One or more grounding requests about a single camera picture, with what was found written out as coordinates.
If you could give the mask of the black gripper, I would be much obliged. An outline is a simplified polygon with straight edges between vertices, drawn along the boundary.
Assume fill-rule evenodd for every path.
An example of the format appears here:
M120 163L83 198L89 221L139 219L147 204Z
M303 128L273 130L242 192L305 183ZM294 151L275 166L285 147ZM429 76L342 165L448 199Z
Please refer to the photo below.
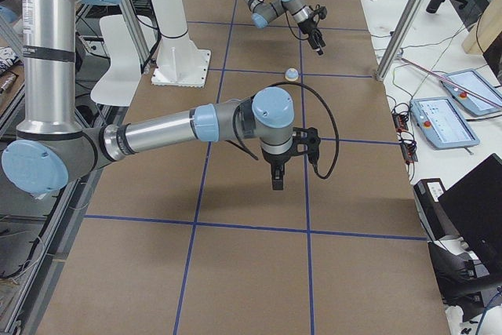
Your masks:
M326 46L322 39L322 33L318 29L318 21L314 19L306 19L298 23L300 31L307 36L307 41L310 47L319 55L323 54L323 48Z
M271 184L274 191L284 189L284 165L292 158L289 151L272 154L262 149L264 160L271 165Z

